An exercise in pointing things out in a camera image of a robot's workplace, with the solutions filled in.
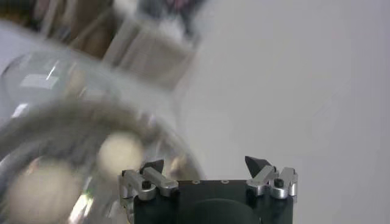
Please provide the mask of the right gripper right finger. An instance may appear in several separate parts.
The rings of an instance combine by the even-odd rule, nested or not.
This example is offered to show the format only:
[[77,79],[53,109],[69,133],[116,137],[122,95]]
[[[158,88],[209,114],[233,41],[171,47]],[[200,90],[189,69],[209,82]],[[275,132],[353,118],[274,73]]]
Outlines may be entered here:
[[246,186],[256,197],[269,194],[272,198],[284,200],[297,196],[298,173],[292,167],[284,167],[281,172],[266,159],[245,156],[245,163],[251,179]]

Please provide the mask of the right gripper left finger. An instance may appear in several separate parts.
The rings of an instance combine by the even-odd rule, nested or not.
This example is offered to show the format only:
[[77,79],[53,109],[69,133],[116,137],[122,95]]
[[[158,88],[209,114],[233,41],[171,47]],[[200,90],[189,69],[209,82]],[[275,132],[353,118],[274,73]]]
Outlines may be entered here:
[[119,202],[129,209],[135,197],[141,201],[151,201],[159,194],[173,197],[179,192],[179,182],[162,174],[164,161],[146,163],[139,171],[123,170],[119,176]]

